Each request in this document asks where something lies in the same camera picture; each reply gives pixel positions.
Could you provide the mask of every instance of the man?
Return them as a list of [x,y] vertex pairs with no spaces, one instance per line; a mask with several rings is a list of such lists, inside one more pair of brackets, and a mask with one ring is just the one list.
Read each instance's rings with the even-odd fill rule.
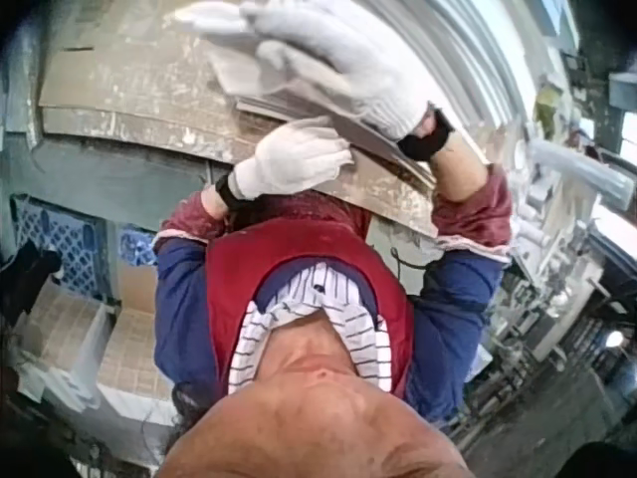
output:
[[430,107],[426,72],[400,37],[354,3],[240,15],[201,29],[267,38],[257,55],[291,77],[307,70],[299,51],[328,62],[366,91],[351,102],[358,118],[429,161],[446,253],[407,298],[364,242],[369,214],[309,191],[352,163],[328,119],[264,138],[157,235],[156,362],[180,409],[209,408],[159,476],[471,476],[430,423],[462,400],[507,262],[502,172]]

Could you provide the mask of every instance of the white work glove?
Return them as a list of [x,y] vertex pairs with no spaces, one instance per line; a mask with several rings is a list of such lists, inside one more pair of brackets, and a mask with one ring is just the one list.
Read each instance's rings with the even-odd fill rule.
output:
[[336,179],[344,164],[353,164],[349,143],[329,118],[301,119],[264,137],[255,155],[235,166],[228,185],[238,199],[294,194]]
[[395,31],[351,0],[270,0],[234,8],[201,2],[175,18],[213,43],[256,38],[263,65],[307,82],[329,99],[329,108],[351,112],[389,139],[402,139],[423,119],[430,82],[424,66]]

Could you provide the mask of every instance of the striped shirt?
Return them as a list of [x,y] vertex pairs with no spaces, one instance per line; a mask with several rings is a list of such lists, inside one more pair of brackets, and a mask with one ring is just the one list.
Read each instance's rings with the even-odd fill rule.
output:
[[391,348],[387,325],[377,326],[363,307],[358,287],[326,263],[297,274],[277,292],[265,313],[251,301],[246,310],[237,348],[233,353],[228,393],[254,380],[270,333],[323,309],[349,350],[358,375],[384,391],[391,391]]

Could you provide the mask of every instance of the light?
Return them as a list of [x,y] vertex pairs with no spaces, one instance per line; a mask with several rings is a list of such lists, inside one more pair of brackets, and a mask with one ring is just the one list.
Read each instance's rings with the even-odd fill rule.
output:
[[624,342],[624,335],[619,331],[613,331],[610,334],[608,334],[608,337],[606,338],[606,348],[614,349],[616,347],[621,346],[623,342]]

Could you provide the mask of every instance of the workshop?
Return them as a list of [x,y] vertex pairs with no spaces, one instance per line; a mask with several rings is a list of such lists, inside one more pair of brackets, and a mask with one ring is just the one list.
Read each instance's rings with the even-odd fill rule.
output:
[[6,476],[637,476],[630,5],[6,3]]

